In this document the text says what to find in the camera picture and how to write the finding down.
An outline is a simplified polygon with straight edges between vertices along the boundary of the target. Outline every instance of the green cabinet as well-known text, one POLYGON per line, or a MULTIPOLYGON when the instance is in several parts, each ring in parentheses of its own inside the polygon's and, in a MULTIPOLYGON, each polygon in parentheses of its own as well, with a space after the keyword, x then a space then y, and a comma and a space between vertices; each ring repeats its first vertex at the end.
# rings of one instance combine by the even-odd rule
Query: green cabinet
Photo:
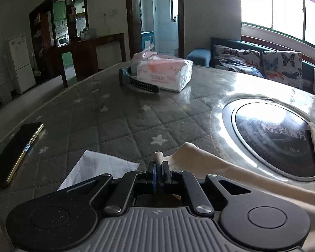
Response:
POLYGON ((66 2, 59 1, 53 4, 54 21, 66 19, 66 2))
POLYGON ((62 60, 63 60, 64 69, 69 68, 73 66, 74 64, 72 60, 71 52, 62 54, 62 60))

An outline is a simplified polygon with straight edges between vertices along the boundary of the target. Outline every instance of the window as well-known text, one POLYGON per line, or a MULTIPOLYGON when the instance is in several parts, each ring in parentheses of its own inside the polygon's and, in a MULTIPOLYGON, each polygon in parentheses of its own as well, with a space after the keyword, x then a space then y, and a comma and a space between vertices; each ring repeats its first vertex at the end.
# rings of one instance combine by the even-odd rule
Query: window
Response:
POLYGON ((178 0, 170 0, 170 17, 174 21, 174 17, 178 19, 178 0))
POLYGON ((315 47, 315 0, 241 0, 242 22, 287 34, 315 47))

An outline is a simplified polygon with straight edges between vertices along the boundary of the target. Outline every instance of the sofa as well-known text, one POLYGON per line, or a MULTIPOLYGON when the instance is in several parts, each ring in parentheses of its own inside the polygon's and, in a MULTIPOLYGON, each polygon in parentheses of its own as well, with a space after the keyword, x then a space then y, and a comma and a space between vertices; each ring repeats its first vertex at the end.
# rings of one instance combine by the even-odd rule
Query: sofa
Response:
MULTIPOLYGON (((257 45, 254 43, 248 43, 244 41, 233 41, 221 38, 211 38, 211 48, 196 48, 188 56, 188 60, 192 60, 194 64, 205 67, 215 67, 214 62, 214 45, 226 46, 234 49, 251 49, 260 53, 264 51, 276 51, 265 46, 257 45)), ((303 90, 313 94, 313 82, 314 82, 314 68, 312 63, 302 60, 302 76, 303 76, 303 90)))

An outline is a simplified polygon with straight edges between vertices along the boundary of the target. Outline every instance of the black smartphone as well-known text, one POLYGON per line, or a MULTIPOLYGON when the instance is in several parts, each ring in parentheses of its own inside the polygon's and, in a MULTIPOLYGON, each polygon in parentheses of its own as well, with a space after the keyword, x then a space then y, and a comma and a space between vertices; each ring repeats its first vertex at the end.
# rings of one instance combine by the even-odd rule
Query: black smartphone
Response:
POLYGON ((24 124, 0 154, 0 187, 9 185, 25 153, 34 142, 43 123, 24 124))

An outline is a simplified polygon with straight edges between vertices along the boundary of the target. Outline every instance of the metal screw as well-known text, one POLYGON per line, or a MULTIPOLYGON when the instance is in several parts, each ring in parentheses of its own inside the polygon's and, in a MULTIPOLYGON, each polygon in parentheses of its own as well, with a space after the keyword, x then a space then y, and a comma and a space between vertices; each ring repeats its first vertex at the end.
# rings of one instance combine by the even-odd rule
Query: metal screw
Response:
POLYGON ((212 211, 212 208, 206 205, 196 207, 196 211, 202 214, 208 214, 212 211))
POLYGON ((121 208, 118 206, 107 206, 104 208, 105 212, 109 213, 109 214, 116 214, 119 213, 121 211, 121 208))

